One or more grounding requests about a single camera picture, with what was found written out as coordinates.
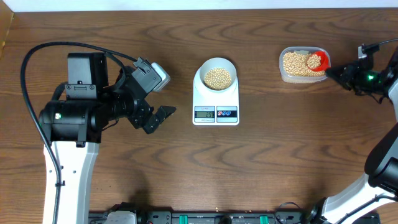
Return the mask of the red plastic measuring scoop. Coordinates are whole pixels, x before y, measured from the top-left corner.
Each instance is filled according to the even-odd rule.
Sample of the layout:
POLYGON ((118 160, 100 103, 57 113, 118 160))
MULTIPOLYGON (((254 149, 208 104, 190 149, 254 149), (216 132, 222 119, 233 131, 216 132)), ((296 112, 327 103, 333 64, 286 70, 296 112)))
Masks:
POLYGON ((313 72, 325 71, 330 68, 330 59, 324 51, 317 51, 310 54, 306 64, 313 72))

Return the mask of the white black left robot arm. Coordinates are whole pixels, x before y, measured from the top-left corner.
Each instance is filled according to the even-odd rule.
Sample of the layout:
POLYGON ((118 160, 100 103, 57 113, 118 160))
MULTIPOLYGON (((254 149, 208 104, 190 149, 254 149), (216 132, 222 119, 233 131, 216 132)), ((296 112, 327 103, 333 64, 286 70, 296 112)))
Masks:
POLYGON ((68 81, 40 112, 39 123, 51 146, 44 152, 44 223, 89 222, 91 177, 103 131, 126 118, 151 134, 176 110, 155 110, 145 100, 170 81, 159 64, 138 58, 131 67, 121 67, 110 86, 106 60, 111 57, 100 52, 68 54, 68 81))

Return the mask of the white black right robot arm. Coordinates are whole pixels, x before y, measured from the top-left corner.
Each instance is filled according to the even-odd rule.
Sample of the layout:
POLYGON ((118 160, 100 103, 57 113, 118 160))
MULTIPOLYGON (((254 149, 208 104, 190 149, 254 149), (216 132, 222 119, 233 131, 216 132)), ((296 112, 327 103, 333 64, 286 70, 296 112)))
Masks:
MULTIPOLYGON (((373 70, 379 44, 361 45, 358 59, 328 68, 326 75, 357 96, 379 95, 397 106, 397 53, 384 70, 373 70)), ((369 212, 397 201, 397 126, 376 144, 364 165, 364 174, 340 193, 321 199, 304 218, 305 223, 354 223, 369 212)))

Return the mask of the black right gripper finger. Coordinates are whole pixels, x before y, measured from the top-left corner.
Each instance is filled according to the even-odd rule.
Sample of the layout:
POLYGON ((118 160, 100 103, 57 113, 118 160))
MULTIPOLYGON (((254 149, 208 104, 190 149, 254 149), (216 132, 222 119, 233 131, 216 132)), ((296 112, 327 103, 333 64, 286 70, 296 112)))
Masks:
POLYGON ((343 74, 353 74, 353 64, 347 63, 344 65, 337 65, 330 67, 325 70, 326 75, 343 75, 343 74))
POLYGON ((345 90, 351 90, 351 86, 349 84, 349 81, 345 80, 342 74, 338 73, 328 73, 328 78, 331 78, 335 82, 337 82, 339 85, 341 85, 345 90))

